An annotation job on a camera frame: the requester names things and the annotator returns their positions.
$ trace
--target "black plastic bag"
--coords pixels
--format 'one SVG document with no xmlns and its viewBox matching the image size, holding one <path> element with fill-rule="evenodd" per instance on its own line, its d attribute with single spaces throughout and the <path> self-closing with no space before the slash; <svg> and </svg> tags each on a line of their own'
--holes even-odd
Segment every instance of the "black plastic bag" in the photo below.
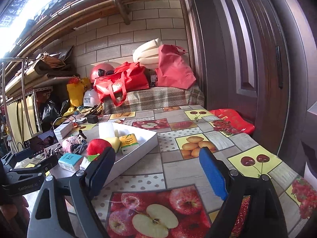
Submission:
<svg viewBox="0 0 317 238">
<path fill-rule="evenodd" d="M 56 118 L 60 117 L 60 110 L 58 105 L 52 100 L 48 99 L 44 106 L 44 111 L 42 115 L 43 122 L 53 122 Z"/>
<path fill-rule="evenodd" d="M 66 113 L 69 107 L 70 107 L 70 102 L 69 102 L 69 99 L 67 99 L 61 104 L 61 115 Z"/>
</svg>

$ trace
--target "yellow bag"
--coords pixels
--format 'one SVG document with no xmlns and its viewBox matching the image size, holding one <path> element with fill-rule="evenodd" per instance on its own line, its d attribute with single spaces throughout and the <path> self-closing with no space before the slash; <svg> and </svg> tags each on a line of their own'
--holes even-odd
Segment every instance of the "yellow bag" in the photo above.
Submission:
<svg viewBox="0 0 317 238">
<path fill-rule="evenodd" d="M 89 89 L 91 89 L 91 83 L 90 83 L 90 79 L 89 78 L 83 78 L 83 79 L 81 79 L 80 80 L 80 82 L 83 84 L 83 86 L 84 86 L 84 93 L 87 91 L 87 90 L 89 90 Z"/>
<path fill-rule="evenodd" d="M 84 103 L 84 94 L 90 89 L 89 78 L 83 78 L 78 83 L 67 84 L 70 104 L 79 107 Z"/>
</svg>

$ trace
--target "phone screen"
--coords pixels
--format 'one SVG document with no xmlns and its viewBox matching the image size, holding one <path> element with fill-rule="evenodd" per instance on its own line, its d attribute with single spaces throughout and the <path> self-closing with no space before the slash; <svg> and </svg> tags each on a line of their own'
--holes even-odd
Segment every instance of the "phone screen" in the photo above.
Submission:
<svg viewBox="0 0 317 238">
<path fill-rule="evenodd" d="M 39 134 L 27 141 L 23 142 L 25 148 L 31 148 L 34 150 L 34 154 L 41 154 L 44 152 L 44 149 L 58 143 L 58 140 L 55 136 L 53 130 L 49 130 L 42 134 Z"/>
</svg>

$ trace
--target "bright window light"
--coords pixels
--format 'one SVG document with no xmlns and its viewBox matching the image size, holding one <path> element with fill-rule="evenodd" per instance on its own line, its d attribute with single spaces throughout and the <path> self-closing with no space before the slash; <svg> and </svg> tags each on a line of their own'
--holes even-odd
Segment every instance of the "bright window light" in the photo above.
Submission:
<svg viewBox="0 0 317 238">
<path fill-rule="evenodd" d="M 28 19 L 33 19 L 36 13 L 47 5 L 51 0 L 29 0 L 20 15 L 16 17 L 11 26 L 0 28 L 0 58 L 11 50 L 14 42 L 24 30 Z"/>
</svg>

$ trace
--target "red helmet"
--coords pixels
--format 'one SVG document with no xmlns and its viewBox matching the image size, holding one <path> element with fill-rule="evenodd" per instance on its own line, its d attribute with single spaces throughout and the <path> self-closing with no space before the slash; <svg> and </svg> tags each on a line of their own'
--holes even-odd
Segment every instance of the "red helmet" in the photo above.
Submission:
<svg viewBox="0 0 317 238">
<path fill-rule="evenodd" d="M 97 64 L 90 73 L 90 82 L 94 83 L 95 78 L 107 76 L 114 73 L 115 68 L 108 63 Z"/>
</svg>

